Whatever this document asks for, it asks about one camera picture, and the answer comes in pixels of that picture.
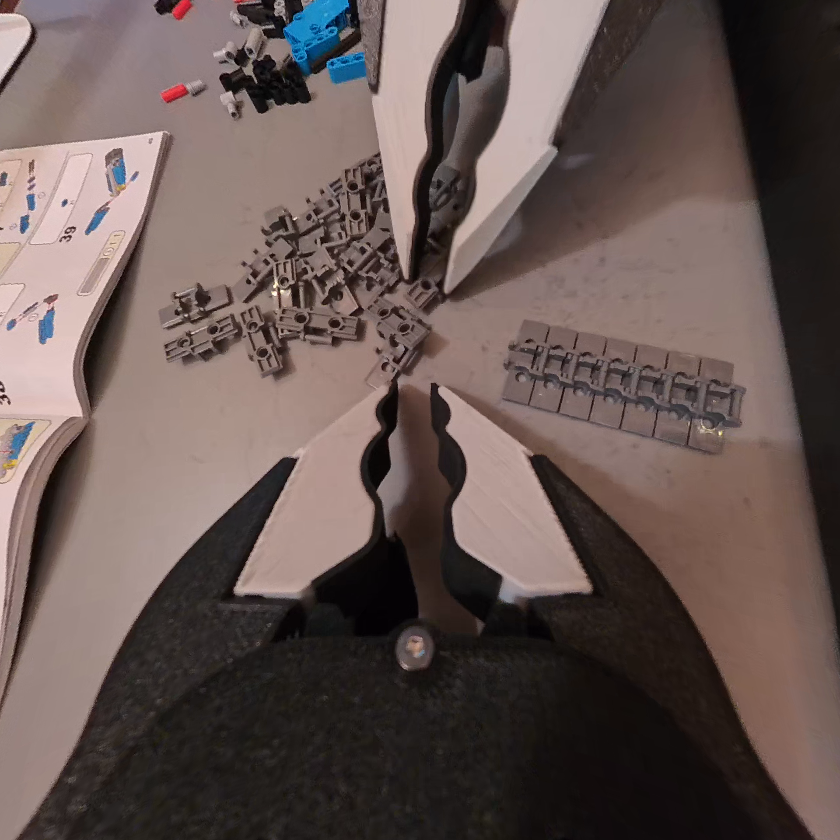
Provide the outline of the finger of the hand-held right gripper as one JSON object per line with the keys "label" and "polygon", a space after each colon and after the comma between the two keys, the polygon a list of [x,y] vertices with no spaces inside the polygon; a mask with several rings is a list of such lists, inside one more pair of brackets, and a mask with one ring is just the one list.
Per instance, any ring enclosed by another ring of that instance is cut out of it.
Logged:
{"label": "finger of the hand-held right gripper", "polygon": [[392,232],[402,273],[417,277],[431,219],[428,192],[442,155],[442,66],[460,41],[469,2],[387,1],[373,95]]}
{"label": "finger of the hand-held right gripper", "polygon": [[475,191],[451,243],[444,294],[477,267],[557,154],[554,132],[607,7],[607,1],[519,1],[510,12],[506,103],[476,161]]}

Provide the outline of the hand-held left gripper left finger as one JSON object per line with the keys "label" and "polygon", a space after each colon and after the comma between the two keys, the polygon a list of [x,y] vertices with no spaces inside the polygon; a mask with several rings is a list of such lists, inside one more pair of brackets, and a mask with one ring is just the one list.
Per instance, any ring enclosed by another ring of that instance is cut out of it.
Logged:
{"label": "hand-held left gripper left finger", "polygon": [[375,545],[397,411],[397,384],[381,386],[297,451],[235,596],[299,599]]}

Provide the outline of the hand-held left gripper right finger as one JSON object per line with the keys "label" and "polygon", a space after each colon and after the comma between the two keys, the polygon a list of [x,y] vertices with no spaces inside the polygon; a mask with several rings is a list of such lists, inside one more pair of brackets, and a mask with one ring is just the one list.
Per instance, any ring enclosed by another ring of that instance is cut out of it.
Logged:
{"label": "hand-held left gripper right finger", "polygon": [[444,583],[459,603],[590,595],[532,452],[445,386],[430,392],[444,504]]}

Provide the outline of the single grey track link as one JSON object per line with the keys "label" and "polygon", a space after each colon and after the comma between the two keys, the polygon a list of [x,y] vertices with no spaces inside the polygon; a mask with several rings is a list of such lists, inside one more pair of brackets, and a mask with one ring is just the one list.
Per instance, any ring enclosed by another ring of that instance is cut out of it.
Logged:
{"label": "single grey track link", "polygon": [[438,165],[428,191],[432,219],[449,225],[466,213],[469,198],[468,180],[446,162]]}

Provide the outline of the pile of grey track links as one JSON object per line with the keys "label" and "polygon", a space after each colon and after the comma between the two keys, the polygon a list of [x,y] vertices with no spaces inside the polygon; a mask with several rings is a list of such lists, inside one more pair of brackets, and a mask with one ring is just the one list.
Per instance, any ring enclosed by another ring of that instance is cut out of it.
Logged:
{"label": "pile of grey track links", "polygon": [[432,330],[422,317],[438,296],[431,276],[408,283],[398,265],[381,153],[344,168],[295,215],[278,206],[261,229],[263,248],[232,286],[201,283],[171,294],[160,310],[168,364],[208,361],[239,343],[264,379],[285,371],[291,342],[380,345],[368,385],[410,372]]}

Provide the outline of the grey desk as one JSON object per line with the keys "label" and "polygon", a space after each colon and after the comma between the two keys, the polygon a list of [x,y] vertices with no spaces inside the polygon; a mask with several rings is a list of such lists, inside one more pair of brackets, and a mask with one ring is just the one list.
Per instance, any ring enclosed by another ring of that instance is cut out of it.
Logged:
{"label": "grey desk", "polygon": [[[368,395],[377,341],[296,343],[278,381],[238,345],[168,364],[158,312],[192,280],[238,278],[264,212],[298,211],[375,151],[363,80],[311,84],[312,102],[238,121],[212,53],[237,39],[230,2],[177,23],[150,2],[21,2],[35,42],[2,94],[2,148],[166,130],[171,147],[144,235],[91,339],[93,415],[39,509],[24,624],[2,711],[2,838],[16,838],[83,729],[126,633],[184,552],[279,459]],[[198,96],[161,91],[202,80]],[[446,385],[546,454],[656,562],[707,640],[750,738],[818,838],[838,838],[835,628],[788,364],[742,131],[679,177],[688,195],[608,239],[471,299],[446,300],[401,386],[382,486],[421,612],[474,629],[439,575],[440,508],[428,387]],[[524,319],[733,363],[744,422],[718,456],[501,400]]]}

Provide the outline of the blue building block assembly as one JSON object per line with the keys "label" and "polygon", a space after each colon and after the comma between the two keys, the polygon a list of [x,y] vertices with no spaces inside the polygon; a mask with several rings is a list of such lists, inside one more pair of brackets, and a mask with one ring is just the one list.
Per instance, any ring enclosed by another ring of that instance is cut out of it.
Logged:
{"label": "blue building block assembly", "polygon": [[305,2],[283,28],[293,60],[306,77],[312,65],[340,44],[340,35],[350,24],[350,2]]}

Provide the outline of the pile of black building parts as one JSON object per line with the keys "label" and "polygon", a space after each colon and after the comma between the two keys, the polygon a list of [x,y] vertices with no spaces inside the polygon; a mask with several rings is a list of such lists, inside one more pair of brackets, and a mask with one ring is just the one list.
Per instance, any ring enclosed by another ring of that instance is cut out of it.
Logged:
{"label": "pile of black building parts", "polygon": [[234,92],[241,105],[248,101],[259,114],[272,108],[312,101],[307,77],[301,73],[291,54],[280,61],[264,55],[251,61],[248,69],[238,66],[220,74],[219,82],[222,93]]}

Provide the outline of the instruction booklet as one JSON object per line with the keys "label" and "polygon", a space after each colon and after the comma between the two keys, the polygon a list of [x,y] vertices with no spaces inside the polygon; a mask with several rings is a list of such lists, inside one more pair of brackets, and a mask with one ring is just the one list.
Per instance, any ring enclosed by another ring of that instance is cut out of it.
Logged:
{"label": "instruction booklet", "polygon": [[7,693],[41,498],[88,424],[83,365],[142,233],[168,132],[1,156],[1,698]]}

